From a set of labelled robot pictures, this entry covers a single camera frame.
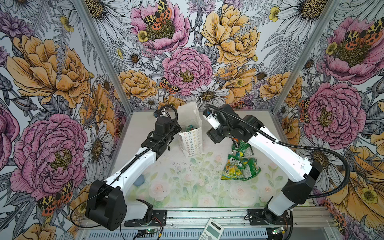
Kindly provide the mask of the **teal Fox's candy packet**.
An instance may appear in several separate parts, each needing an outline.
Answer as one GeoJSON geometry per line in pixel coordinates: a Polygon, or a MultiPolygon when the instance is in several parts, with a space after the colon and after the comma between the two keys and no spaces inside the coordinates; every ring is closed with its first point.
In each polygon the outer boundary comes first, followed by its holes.
{"type": "Polygon", "coordinates": [[[185,127],[184,132],[191,132],[193,130],[196,130],[198,127],[195,127],[193,125],[188,125],[185,127]]]}

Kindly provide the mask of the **white paper bag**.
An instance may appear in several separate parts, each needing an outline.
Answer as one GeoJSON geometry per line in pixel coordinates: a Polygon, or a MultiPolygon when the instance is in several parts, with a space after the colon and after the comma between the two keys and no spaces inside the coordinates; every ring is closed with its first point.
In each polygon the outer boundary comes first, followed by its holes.
{"type": "Polygon", "coordinates": [[[203,153],[202,119],[199,112],[201,101],[202,98],[197,97],[194,102],[178,107],[178,123],[182,128],[181,132],[178,133],[178,138],[181,151],[186,158],[203,153]],[[184,132],[185,127],[188,125],[198,128],[191,132],[184,132]]]}

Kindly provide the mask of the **yellow green snack packet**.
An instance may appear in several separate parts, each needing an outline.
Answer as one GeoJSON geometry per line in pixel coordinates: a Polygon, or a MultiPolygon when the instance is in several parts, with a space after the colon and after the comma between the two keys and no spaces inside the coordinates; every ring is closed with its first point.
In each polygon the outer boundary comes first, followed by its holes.
{"type": "Polygon", "coordinates": [[[244,166],[239,158],[228,155],[227,163],[222,171],[221,180],[243,180],[244,166]]]}

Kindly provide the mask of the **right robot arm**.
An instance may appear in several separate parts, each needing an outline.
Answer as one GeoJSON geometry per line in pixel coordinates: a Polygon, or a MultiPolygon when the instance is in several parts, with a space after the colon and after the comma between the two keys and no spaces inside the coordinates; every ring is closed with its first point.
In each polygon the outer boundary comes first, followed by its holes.
{"type": "Polygon", "coordinates": [[[274,224],[287,210],[304,204],[310,198],[320,175],[320,165],[312,164],[286,147],[256,117],[247,115],[240,118],[228,104],[221,107],[206,105],[203,115],[212,126],[207,135],[215,144],[224,138],[248,143],[288,176],[285,186],[268,201],[258,219],[274,224]]]}

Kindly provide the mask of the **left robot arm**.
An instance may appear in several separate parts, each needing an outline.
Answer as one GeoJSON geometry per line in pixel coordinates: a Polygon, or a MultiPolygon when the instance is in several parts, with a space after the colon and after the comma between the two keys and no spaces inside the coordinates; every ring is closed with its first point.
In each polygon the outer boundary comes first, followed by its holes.
{"type": "Polygon", "coordinates": [[[155,128],[137,153],[115,174],[90,186],[85,216],[110,231],[128,221],[143,225],[152,221],[153,206],[144,200],[128,202],[126,195],[142,173],[171,149],[174,136],[182,130],[176,108],[166,105],[156,110],[154,116],[155,128]]]}

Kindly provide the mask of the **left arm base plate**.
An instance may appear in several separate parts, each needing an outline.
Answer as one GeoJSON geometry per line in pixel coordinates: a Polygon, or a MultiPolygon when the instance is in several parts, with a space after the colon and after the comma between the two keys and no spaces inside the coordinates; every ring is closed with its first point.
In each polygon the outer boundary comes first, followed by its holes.
{"type": "Polygon", "coordinates": [[[152,210],[150,216],[145,216],[141,220],[125,221],[125,227],[165,227],[167,223],[167,210],[152,210]]]}

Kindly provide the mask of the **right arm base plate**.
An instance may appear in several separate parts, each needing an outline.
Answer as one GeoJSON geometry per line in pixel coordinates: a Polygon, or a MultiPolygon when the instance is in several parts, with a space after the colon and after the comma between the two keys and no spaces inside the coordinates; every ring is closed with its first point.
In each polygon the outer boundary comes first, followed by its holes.
{"type": "Polygon", "coordinates": [[[251,226],[288,226],[291,224],[288,211],[285,211],[281,216],[277,216],[268,209],[248,209],[247,217],[251,226]]]}

